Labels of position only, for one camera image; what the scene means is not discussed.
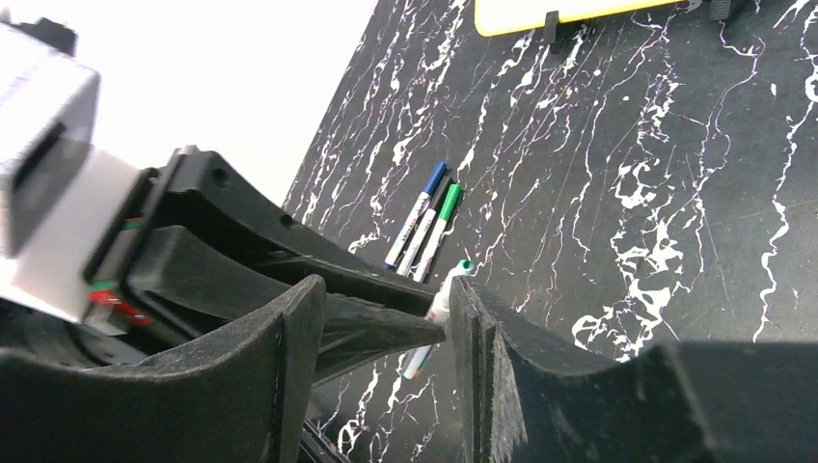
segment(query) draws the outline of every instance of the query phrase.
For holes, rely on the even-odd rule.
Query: black plastic part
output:
[[[312,422],[304,422],[297,463],[349,463]]]
[[[127,249],[117,251],[106,237],[85,274],[108,267],[106,253],[116,255],[116,271],[104,272],[113,292],[157,327],[174,330],[179,342],[243,316],[308,275],[321,276],[330,293],[315,384],[445,338],[423,319],[432,288],[370,266],[297,223],[218,153],[178,150],[148,185],[134,189],[109,228],[121,234],[124,218],[139,210]]]
[[[21,310],[14,314],[12,325],[25,349],[40,359],[72,368],[103,365],[86,355],[76,342],[73,327],[59,318]]]
[[[747,0],[711,0],[710,19],[714,21],[724,21],[731,18],[739,11]]]
[[[100,268],[105,260],[113,258],[110,256],[111,254],[116,255],[119,260],[124,260],[124,250],[112,253],[111,246],[113,246],[117,240],[117,236],[122,231],[126,219],[142,217],[145,200],[158,177],[158,169],[149,168],[139,173],[139,176],[137,176],[136,181],[125,197],[122,206],[120,206],[120,209],[114,215],[114,218],[108,225],[108,230],[99,240],[99,244],[83,269],[82,277],[85,283],[90,285],[94,280],[100,280],[103,274],[108,273],[104,271],[100,272]]]
[[[296,461],[324,301],[309,277],[135,366],[66,368],[0,349],[3,459]]]
[[[83,352],[100,365],[133,365],[148,355],[120,337],[104,336],[81,325],[72,325],[74,340]]]
[[[466,461],[818,460],[818,344],[683,342],[626,364],[451,293]]]
[[[21,23],[14,27],[69,56],[76,56],[76,33],[62,24],[43,17],[34,24]]]

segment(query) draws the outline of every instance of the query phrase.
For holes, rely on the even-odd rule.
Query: green marker cap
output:
[[[460,196],[460,185],[455,183],[449,187],[449,192],[446,194],[446,200],[443,201],[443,208],[440,209],[439,219],[449,221],[451,213],[454,212],[454,205],[457,204],[457,198]]]

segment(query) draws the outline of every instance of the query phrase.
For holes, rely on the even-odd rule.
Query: white wall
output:
[[[78,33],[102,74],[98,147],[139,167],[218,150],[278,204],[376,2],[6,0]]]

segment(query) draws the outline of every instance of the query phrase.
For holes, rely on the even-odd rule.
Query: yellow board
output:
[[[559,13],[559,22],[631,12],[682,0],[475,0],[475,25],[485,37],[527,31],[545,25],[545,15]]]

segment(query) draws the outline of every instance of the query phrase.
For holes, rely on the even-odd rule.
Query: black marble surface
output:
[[[658,341],[815,340],[818,4],[698,2],[486,39],[467,0],[378,5],[286,209],[372,263],[446,160],[458,259],[517,311],[626,361]],[[353,461],[453,461],[453,360],[314,393]]]

